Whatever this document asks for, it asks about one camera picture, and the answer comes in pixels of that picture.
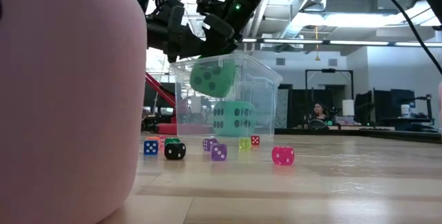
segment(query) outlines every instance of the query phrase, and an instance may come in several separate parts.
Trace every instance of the large green die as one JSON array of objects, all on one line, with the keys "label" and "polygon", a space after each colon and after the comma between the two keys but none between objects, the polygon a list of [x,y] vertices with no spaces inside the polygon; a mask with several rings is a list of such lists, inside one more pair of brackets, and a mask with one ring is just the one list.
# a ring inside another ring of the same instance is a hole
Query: large green die
[{"label": "large green die", "polygon": [[254,112],[249,102],[218,102],[213,109],[213,130],[219,136],[250,136],[256,126]]},{"label": "large green die", "polygon": [[234,61],[195,64],[191,71],[190,83],[195,91],[212,97],[225,97],[235,82]]},{"label": "large green die", "polygon": [[181,143],[179,138],[166,138],[166,140],[164,141],[164,146],[166,146],[166,144],[179,144]]},{"label": "large green die", "polygon": [[240,138],[240,149],[250,149],[251,139],[250,138]]}]

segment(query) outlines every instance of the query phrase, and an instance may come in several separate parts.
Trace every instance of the pink cylinder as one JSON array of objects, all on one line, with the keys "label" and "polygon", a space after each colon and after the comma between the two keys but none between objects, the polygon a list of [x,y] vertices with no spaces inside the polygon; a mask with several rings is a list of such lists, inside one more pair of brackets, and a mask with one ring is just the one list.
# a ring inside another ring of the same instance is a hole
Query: pink cylinder
[{"label": "pink cylinder", "polygon": [[96,223],[135,177],[136,0],[0,0],[0,223]]}]

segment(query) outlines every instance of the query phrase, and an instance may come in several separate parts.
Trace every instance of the black die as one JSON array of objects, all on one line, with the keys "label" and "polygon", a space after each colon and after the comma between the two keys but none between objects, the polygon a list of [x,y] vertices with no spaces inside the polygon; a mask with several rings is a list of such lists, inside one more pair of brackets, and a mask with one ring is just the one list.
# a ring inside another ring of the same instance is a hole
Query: black die
[{"label": "black die", "polygon": [[183,143],[166,144],[164,155],[169,160],[181,160],[186,155],[186,145]]}]

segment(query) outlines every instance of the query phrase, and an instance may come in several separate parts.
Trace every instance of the blue die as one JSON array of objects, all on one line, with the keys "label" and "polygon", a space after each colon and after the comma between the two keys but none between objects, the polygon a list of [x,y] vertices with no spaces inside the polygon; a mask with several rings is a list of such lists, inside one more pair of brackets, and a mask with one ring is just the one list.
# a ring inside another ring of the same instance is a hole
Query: blue die
[{"label": "blue die", "polygon": [[157,155],[158,148],[158,140],[144,141],[144,155]]}]

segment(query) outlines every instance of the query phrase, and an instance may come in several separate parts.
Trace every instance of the pink die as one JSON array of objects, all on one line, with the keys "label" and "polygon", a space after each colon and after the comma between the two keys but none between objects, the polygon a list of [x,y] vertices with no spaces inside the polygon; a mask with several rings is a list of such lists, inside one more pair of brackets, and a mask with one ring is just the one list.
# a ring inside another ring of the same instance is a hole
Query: pink die
[{"label": "pink die", "polygon": [[160,149],[164,149],[164,141],[166,141],[167,136],[160,135],[158,137],[160,138]]},{"label": "pink die", "polygon": [[291,147],[274,147],[271,159],[275,165],[291,165],[295,161],[295,151]]},{"label": "pink die", "polygon": [[251,145],[260,145],[260,136],[250,136]]}]

